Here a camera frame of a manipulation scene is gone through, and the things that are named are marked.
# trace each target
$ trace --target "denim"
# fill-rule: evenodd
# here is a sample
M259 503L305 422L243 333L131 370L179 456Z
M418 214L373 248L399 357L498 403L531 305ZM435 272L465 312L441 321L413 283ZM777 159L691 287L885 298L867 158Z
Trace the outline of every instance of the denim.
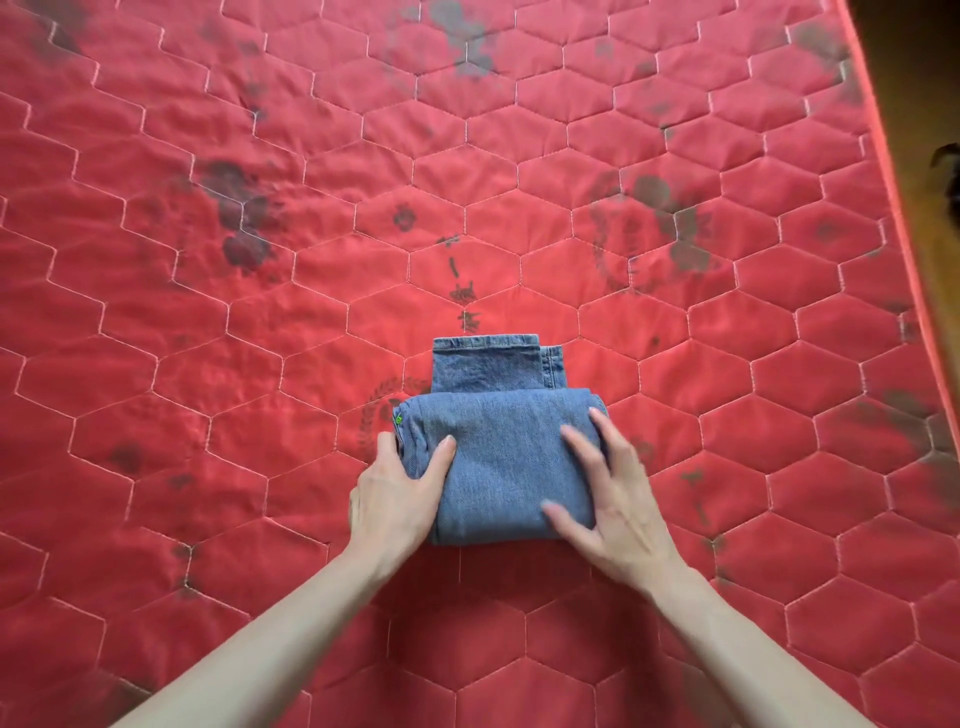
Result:
M418 478L442 439L457 439L430 541L465 546L556 538L540 504L553 500L588 528L593 501L579 461L560 436L573 425L597 447L588 389L566 389L560 347L536 335L471 336L434 342L430 394L394 409L400 458Z

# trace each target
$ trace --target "wooden floor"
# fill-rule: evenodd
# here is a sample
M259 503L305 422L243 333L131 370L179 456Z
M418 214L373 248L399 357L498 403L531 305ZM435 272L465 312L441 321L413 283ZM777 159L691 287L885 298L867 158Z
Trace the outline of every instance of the wooden floor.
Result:
M960 3L848 0L873 82L938 348L960 410L960 231L946 215L949 163L960 142Z

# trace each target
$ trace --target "left hand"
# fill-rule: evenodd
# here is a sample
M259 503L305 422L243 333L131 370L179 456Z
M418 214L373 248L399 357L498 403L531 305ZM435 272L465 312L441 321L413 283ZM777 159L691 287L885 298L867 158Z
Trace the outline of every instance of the left hand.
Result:
M375 559L381 578L396 572L426 539L456 450L456 441L448 435L434 450L423 477L413 480L396 454L394 433L377 435L376 460L350 491L348 548Z

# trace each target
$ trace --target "red mattress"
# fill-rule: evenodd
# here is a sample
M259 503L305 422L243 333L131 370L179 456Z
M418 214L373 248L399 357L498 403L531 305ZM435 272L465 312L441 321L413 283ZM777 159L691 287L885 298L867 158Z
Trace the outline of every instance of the red mattress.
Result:
M960 725L960 475L846 20L0 5L0 724L176 678L343 548L433 337L536 332L723 597ZM565 545L425 547L282 724L721 725L691 662Z

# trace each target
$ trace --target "hand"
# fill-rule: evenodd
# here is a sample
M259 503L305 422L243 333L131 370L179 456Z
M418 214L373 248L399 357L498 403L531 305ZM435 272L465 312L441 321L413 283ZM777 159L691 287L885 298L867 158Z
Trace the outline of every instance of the hand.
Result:
M456 450L456 441L447 435L423 477L412 480L396 454L394 433L377 435L376 460L350 491L348 548L375 559L382 578L389 578L426 539Z
M596 527L580 525L557 503L545 502L543 512L557 533L597 569L649 595L664 577L685 573L686 564L667 531L634 446L600 410L591 408L590 418L607 444L610 468L582 433L564 425L561 434L587 473Z

